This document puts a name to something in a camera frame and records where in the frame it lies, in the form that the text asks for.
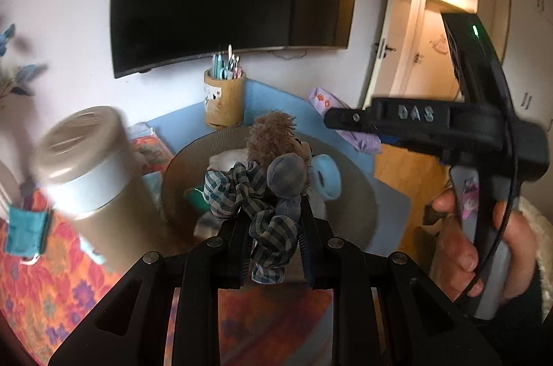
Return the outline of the teal towel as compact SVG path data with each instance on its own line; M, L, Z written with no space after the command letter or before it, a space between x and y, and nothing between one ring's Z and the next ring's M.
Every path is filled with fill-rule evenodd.
M5 252L20 258L42 255L50 228L50 210L32 211L9 207Z

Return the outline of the bamboo pen holder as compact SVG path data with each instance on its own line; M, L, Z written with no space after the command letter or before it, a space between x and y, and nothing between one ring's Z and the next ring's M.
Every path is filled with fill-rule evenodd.
M215 129L239 125L244 117L246 73L229 45L227 54L215 54L204 71L204 121Z

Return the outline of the white door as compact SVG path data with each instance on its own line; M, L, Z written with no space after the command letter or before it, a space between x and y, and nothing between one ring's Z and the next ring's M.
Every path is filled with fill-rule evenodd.
M388 0L364 106L379 96L456 99L459 85L441 15L477 8L478 0Z

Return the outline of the floral orange tablecloth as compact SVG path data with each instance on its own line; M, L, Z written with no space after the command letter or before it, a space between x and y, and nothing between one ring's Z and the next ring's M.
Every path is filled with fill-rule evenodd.
M120 279L84 252L75 229L51 217L46 251L33 265L1 254L1 315L29 357L45 365ZM305 283L248 283L218 294L224 365L328 365L333 293Z

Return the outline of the brown plush toy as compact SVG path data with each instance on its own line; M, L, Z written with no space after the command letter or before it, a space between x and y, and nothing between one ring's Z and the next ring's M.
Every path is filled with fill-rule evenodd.
M246 165L258 165L266 171L279 156L295 153L310 166L310 146L295 136L295 128L294 117L282 111L271 111L256 118L246 140Z

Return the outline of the blue white artificial flowers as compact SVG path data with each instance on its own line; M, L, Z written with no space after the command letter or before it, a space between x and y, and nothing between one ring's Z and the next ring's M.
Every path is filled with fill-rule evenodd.
M9 43L15 38L16 25L10 24L1 33L1 57L8 51ZM9 95L33 96L31 87L33 81L47 71L46 64L25 64L1 69L1 101Z

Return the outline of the blue plush toy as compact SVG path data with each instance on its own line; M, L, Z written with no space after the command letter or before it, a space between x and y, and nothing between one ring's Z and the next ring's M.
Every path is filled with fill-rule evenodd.
M304 159L293 152L278 156L268 166L266 181L278 200L276 214L298 222L302 195L308 187L308 166Z

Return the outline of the beige cylindrical air purifier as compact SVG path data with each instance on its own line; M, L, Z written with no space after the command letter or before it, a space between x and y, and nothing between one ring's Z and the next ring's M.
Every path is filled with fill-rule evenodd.
M114 108L86 108L61 120L37 142L31 169L54 207L116 271L150 251L174 253Z

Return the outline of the round brown basket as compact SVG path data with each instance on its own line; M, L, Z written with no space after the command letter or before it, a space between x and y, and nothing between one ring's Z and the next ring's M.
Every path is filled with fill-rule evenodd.
M201 216L185 198L194 187L217 221L244 210L258 240L279 228L297 233L302 198L317 177L313 161L318 153L335 161L341 181L340 196L326 219L335 236L366 249L377 223L372 187L352 160L310 136L256 138L249 127L240 126L198 138L171 160L162 182L162 210L187 249L196 243Z

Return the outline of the plaid scrunchie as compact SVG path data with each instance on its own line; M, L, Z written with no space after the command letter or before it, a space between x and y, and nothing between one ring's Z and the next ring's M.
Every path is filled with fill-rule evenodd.
M299 221L277 215L278 200L267 186L266 173L258 165L240 162L228 171L209 170L204 177L203 197L219 219L239 211L249 217L249 236L254 240L251 280L281 284L297 248Z

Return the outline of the purple patterned pack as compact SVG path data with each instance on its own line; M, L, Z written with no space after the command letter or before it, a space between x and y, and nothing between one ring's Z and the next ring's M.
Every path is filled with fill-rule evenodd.
M382 152L378 136L359 132L361 128L360 111L353 112L330 91L320 87L311 90L309 101L324 119L324 124L330 123L330 127L357 152L372 155Z

